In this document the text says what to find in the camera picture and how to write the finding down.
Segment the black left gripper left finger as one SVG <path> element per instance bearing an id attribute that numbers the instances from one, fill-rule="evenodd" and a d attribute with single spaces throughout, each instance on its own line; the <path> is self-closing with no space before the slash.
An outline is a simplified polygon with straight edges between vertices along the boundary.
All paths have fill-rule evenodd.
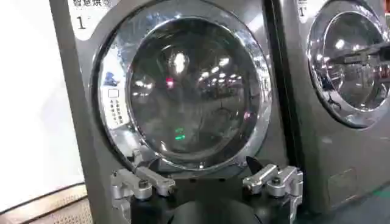
<path id="1" fill-rule="evenodd" d="M 176 192 L 176 182 L 164 177 L 150 168 L 161 156 L 147 148 L 132 149 L 128 154 L 118 149 L 111 151 L 122 169 L 114 171 L 110 176 L 111 196 L 121 200 L 131 195 L 138 200 L 147 200 L 153 191 L 162 197 L 169 197 Z"/>

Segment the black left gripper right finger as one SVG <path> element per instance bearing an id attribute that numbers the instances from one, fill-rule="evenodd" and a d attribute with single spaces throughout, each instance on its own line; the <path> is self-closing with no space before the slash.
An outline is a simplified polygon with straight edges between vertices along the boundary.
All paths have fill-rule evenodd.
<path id="1" fill-rule="evenodd" d="M 303 196 L 303 172 L 299 168 L 281 168 L 270 161 L 260 161 L 251 156 L 246 156 L 246 163 L 251 175 L 244 177 L 242 184 L 250 195 L 259 194 L 265 187 L 268 194 L 275 198 Z"/>

